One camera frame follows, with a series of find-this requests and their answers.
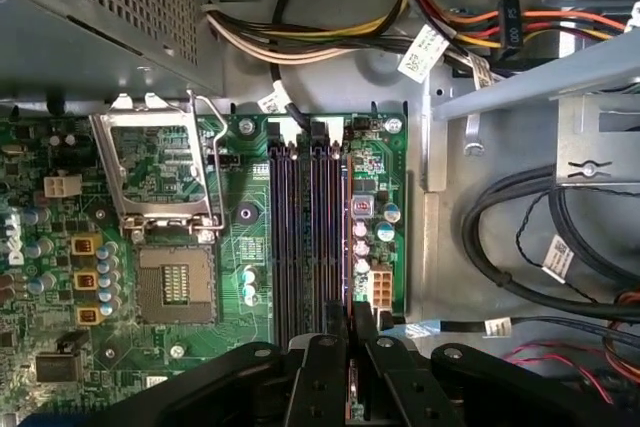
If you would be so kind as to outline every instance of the yellow wire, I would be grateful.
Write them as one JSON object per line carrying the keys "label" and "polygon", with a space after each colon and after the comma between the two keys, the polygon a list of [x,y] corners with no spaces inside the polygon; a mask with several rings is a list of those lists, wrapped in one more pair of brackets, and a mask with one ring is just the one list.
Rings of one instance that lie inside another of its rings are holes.
{"label": "yellow wire", "polygon": [[[407,7],[407,0],[402,0],[402,4],[400,5],[400,12],[403,12]],[[336,29],[336,30],[326,30],[324,32],[283,32],[278,30],[270,30],[267,31],[268,34],[271,35],[282,35],[285,37],[334,37],[334,36],[342,36],[342,35],[363,35],[373,32],[378,28],[380,24],[382,24],[389,15],[385,15],[383,17],[379,17],[370,22],[354,25],[352,27],[345,27],[344,29]]]}
{"label": "yellow wire", "polygon": [[499,49],[500,47],[502,47],[500,42],[491,42],[489,40],[476,39],[474,37],[469,37],[463,34],[457,34],[456,39],[460,39],[468,44],[480,45],[482,47],[489,47],[492,49]]}
{"label": "yellow wire", "polygon": [[[605,34],[603,32],[598,32],[597,30],[587,30],[587,29],[580,29],[580,30],[582,30],[583,32],[586,32],[588,34],[591,34],[594,37],[598,37],[599,39],[602,39],[602,40],[609,40],[609,39],[612,38],[611,35]],[[534,37],[536,37],[536,36],[538,36],[540,34],[544,34],[545,32],[557,32],[557,31],[548,29],[548,30],[540,30],[540,31],[537,31],[537,32],[532,32],[532,33],[528,34],[524,38],[524,41],[528,42],[531,39],[533,39]],[[469,37],[469,36],[463,35],[463,34],[456,35],[456,39],[460,39],[463,42],[466,42],[468,44],[479,45],[479,46],[482,46],[482,47],[489,47],[489,48],[492,48],[492,49],[499,49],[500,47],[502,47],[502,45],[499,42],[491,42],[489,40],[476,39],[474,37]]]}

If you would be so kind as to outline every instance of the motherboard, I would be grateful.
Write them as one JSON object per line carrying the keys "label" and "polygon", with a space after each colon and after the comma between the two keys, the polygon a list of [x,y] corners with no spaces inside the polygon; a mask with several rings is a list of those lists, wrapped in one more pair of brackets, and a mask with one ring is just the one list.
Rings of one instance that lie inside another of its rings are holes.
{"label": "motherboard", "polygon": [[201,161],[188,128],[139,125],[111,128],[113,165],[91,119],[0,121],[1,414],[93,412],[286,348],[327,300],[403,313],[403,116],[194,120]]}

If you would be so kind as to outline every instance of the white connector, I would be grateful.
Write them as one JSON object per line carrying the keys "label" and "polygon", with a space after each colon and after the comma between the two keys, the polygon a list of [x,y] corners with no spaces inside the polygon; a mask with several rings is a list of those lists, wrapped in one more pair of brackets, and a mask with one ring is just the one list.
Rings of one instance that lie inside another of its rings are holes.
{"label": "white connector", "polygon": [[82,193],[82,176],[45,177],[44,196],[48,199],[63,199]]}

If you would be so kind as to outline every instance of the barcode sticker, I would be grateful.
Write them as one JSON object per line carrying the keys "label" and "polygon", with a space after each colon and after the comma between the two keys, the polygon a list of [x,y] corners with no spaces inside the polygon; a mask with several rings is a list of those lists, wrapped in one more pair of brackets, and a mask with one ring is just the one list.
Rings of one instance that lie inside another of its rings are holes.
{"label": "barcode sticker", "polygon": [[511,337],[511,332],[513,331],[510,317],[485,320],[484,328],[487,332],[485,338]]}
{"label": "barcode sticker", "polygon": [[271,92],[269,95],[258,101],[258,107],[265,114],[284,114],[284,107],[278,103],[278,94]]}
{"label": "barcode sticker", "polygon": [[567,276],[567,271],[573,260],[573,252],[559,235],[554,235],[547,256],[542,262],[542,270],[561,284]]}
{"label": "barcode sticker", "polygon": [[400,61],[398,72],[422,84],[448,45],[447,39],[425,24]]}
{"label": "barcode sticker", "polygon": [[473,68],[473,83],[476,86],[476,90],[493,85],[493,74],[491,74],[491,66],[487,59],[469,52],[469,60]]}
{"label": "barcode sticker", "polygon": [[165,377],[163,375],[148,375],[145,379],[145,385],[148,389],[149,387],[153,387],[154,385],[161,384],[167,379],[168,377]]}

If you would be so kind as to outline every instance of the metal bracket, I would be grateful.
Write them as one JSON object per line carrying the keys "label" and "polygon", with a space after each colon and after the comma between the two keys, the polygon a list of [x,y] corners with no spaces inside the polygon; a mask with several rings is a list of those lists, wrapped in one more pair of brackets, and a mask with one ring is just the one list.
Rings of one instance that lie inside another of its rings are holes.
{"label": "metal bracket", "polygon": [[[134,243],[143,242],[149,228],[168,226],[185,227],[190,234],[197,235],[199,242],[212,243],[215,241],[216,233],[225,228],[218,143],[226,135],[228,125],[209,99],[195,96],[191,91],[188,91],[188,94],[189,102],[183,106],[171,105],[155,94],[147,94],[144,104],[134,104],[128,95],[121,94],[109,111],[89,117],[107,176],[109,190],[120,218],[120,229],[123,233],[128,232]],[[211,143],[215,159],[220,209],[220,212],[216,214],[212,210],[209,196],[206,167],[198,131],[196,100],[206,103],[222,126],[222,130]],[[191,174],[203,188],[202,199],[175,204],[135,202],[128,199],[123,190],[127,170],[120,163],[111,130],[121,127],[175,126],[182,126],[187,132],[193,159]]]}

